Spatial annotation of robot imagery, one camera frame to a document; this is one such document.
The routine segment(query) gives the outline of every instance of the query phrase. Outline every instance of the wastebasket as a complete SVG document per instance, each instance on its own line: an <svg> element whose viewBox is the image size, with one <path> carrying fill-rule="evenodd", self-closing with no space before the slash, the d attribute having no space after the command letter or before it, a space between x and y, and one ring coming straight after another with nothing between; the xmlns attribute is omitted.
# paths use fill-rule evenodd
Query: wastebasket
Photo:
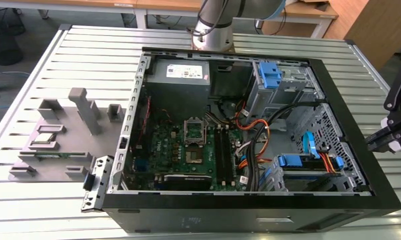
<svg viewBox="0 0 401 240"><path fill-rule="evenodd" d="M16 36L25 32L25 26L20 20L20 9L0 8L0 29L5 34Z"/></svg>
<svg viewBox="0 0 401 240"><path fill-rule="evenodd" d="M0 29L0 65L12 65L22 59L22 53L17 46L14 37L5 34Z"/></svg>

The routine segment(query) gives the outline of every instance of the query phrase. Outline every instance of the ram slot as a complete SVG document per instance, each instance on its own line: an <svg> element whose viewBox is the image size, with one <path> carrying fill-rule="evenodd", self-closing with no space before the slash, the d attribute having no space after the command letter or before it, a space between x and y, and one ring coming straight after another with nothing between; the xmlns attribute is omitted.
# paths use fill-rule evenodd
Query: ram slot
<svg viewBox="0 0 401 240"><path fill-rule="evenodd" d="M231 144L229 144L229 136L228 130L224 129L220 132L220 142L221 142L221 158L223 158L223 165L224 165L224 179L225 183L231 184L233 180L232 174L232 162L231 162Z"/></svg>
<svg viewBox="0 0 401 240"><path fill-rule="evenodd" d="M213 130L213 141L215 141L215 163L216 163L216 183L221 183L225 181L225 173L224 173L224 161L221 157L221 141L220 141L220 132L221 129L216 128Z"/></svg>

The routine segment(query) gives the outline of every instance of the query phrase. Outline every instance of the power supply label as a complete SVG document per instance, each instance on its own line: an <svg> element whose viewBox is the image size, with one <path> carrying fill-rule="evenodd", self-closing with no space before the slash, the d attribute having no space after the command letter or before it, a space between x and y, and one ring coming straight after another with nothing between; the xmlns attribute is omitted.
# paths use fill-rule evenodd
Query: power supply label
<svg viewBox="0 0 401 240"><path fill-rule="evenodd" d="M201 79L203 78L203 68L197 65L168 65L165 76L168 78L179 79Z"/></svg>

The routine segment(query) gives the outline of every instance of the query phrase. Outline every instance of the ventilation grille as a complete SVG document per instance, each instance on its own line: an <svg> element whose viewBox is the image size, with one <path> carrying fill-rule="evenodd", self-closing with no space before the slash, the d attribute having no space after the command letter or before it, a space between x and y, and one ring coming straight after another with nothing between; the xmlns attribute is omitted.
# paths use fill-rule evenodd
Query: ventilation grille
<svg viewBox="0 0 401 240"><path fill-rule="evenodd" d="M314 136L315 147L318 150L328 151L330 153L340 156L346 162L344 171L351 171L352 178L358 185L364 185L366 181L359 172L356 163L354 162L348 146L340 143L336 131L332 127L331 118L322 106L314 108L304 108L302 111L294 111L294 116L290 119L304 119L294 126L294 141L296 150L303 152L302 136L306 131L310 131Z"/></svg>

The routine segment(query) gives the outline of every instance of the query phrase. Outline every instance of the motherboard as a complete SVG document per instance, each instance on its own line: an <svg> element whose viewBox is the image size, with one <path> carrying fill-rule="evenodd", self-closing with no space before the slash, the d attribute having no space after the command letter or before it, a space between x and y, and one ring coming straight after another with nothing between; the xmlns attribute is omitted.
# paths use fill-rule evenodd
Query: motherboard
<svg viewBox="0 0 401 240"><path fill-rule="evenodd" d="M188 143L203 138L203 144ZM241 132L228 126L157 124L153 127L148 158L133 158L134 172L130 185L140 190L236 191L235 149L241 142Z"/></svg>

